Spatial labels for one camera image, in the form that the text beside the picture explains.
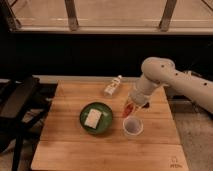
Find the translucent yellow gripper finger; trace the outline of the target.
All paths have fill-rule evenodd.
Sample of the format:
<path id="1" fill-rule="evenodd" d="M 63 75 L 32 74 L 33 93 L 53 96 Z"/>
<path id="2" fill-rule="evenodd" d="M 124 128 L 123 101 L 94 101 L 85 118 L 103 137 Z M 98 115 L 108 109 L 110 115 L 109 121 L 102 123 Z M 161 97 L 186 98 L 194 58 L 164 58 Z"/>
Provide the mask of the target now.
<path id="1" fill-rule="evenodd" d="M 127 99 L 126 99 L 126 101 L 125 101 L 125 106 L 128 105 L 129 102 L 130 102 L 130 97 L 128 96 Z"/>
<path id="2" fill-rule="evenodd" d="M 142 106 L 139 106 L 139 105 L 134 105 L 134 110 L 132 112 L 132 115 L 133 116 L 136 116 L 137 113 L 142 109 Z"/>

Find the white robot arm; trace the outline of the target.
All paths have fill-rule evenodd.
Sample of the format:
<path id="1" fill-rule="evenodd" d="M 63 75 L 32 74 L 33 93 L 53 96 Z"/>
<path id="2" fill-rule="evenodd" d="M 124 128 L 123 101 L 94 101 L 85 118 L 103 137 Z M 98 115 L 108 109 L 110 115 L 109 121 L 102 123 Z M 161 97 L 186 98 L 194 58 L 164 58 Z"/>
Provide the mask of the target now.
<path id="1" fill-rule="evenodd" d="M 174 62 L 167 58 L 149 57 L 143 61 L 141 70 L 142 75 L 131 88 L 125 103 L 124 117 L 135 114 L 145 106 L 162 84 L 171 86 L 213 114 L 212 81 L 176 70 Z"/>

